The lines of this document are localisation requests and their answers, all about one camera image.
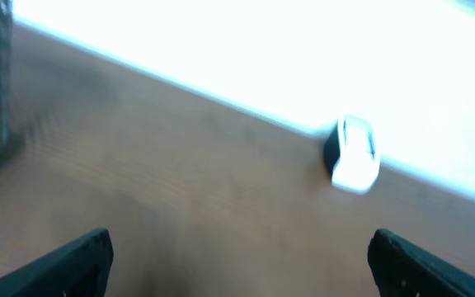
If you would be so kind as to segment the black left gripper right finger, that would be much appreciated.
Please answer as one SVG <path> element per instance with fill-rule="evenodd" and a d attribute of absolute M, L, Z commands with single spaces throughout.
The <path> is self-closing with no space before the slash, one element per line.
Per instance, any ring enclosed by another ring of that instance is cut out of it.
<path fill-rule="evenodd" d="M 388 229 L 377 229 L 367 259 L 381 297 L 475 297 L 475 277 Z"/>

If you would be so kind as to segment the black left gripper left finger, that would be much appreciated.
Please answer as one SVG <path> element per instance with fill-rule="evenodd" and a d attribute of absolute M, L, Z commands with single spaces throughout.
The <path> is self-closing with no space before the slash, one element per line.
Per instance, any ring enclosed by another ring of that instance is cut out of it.
<path fill-rule="evenodd" d="M 103 297 L 113 258 L 109 231 L 94 229 L 0 277 L 0 297 Z"/>

